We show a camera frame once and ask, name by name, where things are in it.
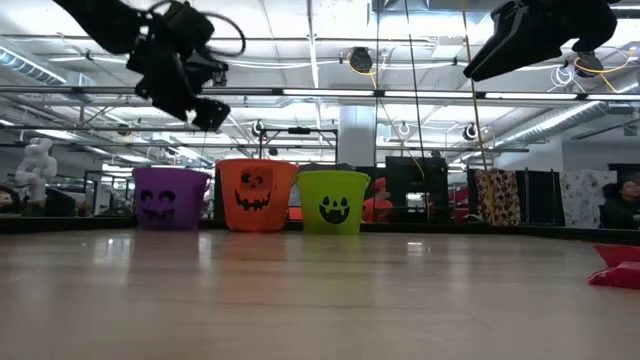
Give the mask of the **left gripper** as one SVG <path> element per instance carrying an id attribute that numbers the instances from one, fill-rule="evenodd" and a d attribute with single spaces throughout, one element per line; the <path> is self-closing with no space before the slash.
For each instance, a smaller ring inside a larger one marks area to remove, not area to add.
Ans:
<path id="1" fill-rule="evenodd" d="M 208 82 L 224 86 L 229 70 L 228 64 L 215 59 L 207 46 L 214 33 L 213 24 L 190 3 L 178 1 L 171 1 L 163 14 L 149 8 L 143 20 L 126 64 L 142 75 L 135 94 L 184 122 L 193 112 L 193 125 L 217 131 L 231 108 L 201 96 Z"/>

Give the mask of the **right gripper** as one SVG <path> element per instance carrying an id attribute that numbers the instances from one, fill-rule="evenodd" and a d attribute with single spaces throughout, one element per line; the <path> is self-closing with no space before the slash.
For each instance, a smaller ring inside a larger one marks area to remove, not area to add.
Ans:
<path id="1" fill-rule="evenodd" d="M 618 21 L 606 0 L 511 0 L 491 14 L 493 34 L 463 73 L 476 82 L 561 55 L 592 52 L 614 34 Z"/>

